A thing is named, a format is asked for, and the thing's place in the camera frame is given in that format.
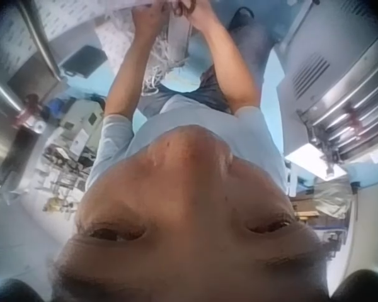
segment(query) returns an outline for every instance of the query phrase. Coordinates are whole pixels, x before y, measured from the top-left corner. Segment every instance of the ceiling light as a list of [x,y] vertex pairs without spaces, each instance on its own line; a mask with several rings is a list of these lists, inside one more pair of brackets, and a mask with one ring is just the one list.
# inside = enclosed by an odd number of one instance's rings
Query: ceiling light
[[334,173],[328,175],[328,165],[323,160],[324,154],[310,143],[303,145],[285,158],[324,181],[331,181],[347,174],[339,165],[334,165]]

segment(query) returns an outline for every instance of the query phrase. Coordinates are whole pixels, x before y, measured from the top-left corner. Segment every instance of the hand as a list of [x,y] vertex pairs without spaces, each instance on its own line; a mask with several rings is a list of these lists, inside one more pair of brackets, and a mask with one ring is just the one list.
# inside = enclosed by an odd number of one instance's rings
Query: hand
[[148,6],[137,6],[132,10],[135,37],[154,41],[169,17],[169,6],[165,0],[154,0]]
[[[181,2],[189,9],[191,0],[181,0]],[[199,31],[204,31],[209,27],[212,22],[219,22],[209,0],[197,0],[195,10],[192,14],[186,16],[192,25]]]

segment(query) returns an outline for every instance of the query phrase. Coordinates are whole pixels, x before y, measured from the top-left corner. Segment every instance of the eye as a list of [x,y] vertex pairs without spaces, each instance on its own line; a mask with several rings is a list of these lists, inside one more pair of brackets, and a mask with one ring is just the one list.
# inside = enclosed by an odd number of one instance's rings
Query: eye
[[281,228],[289,226],[293,222],[294,219],[292,217],[289,217],[287,215],[280,215],[274,220],[270,220],[270,222],[268,223],[260,223],[256,227],[249,228],[249,230],[251,230],[253,233],[258,234],[273,233]]
[[92,238],[100,239],[100,240],[107,240],[107,241],[116,241],[116,242],[123,242],[123,241],[132,241],[140,238],[143,235],[143,232],[118,232],[115,230],[111,230],[109,228],[99,228],[97,230],[92,231],[89,236]]

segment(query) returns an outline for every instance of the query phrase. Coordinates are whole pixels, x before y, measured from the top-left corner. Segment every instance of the dark pants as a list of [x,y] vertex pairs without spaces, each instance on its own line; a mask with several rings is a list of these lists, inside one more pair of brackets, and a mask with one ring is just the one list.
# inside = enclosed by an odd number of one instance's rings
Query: dark pants
[[[273,39],[263,25],[241,14],[232,19],[228,30],[252,72],[255,82],[261,87],[267,60],[274,46]],[[146,118],[159,114],[165,103],[176,94],[198,101],[212,109],[229,112],[227,101],[217,83],[214,66],[203,74],[200,87],[195,91],[176,92],[163,85],[158,89],[157,94],[143,96],[139,101],[137,109]]]

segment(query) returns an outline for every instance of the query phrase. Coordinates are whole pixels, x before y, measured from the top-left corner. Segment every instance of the paper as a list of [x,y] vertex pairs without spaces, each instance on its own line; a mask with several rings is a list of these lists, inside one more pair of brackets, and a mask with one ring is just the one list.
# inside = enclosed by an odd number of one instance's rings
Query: paper
[[85,132],[84,129],[81,129],[73,140],[70,146],[70,152],[75,154],[77,157],[80,157],[81,153],[84,150],[85,145],[87,144],[89,135]]

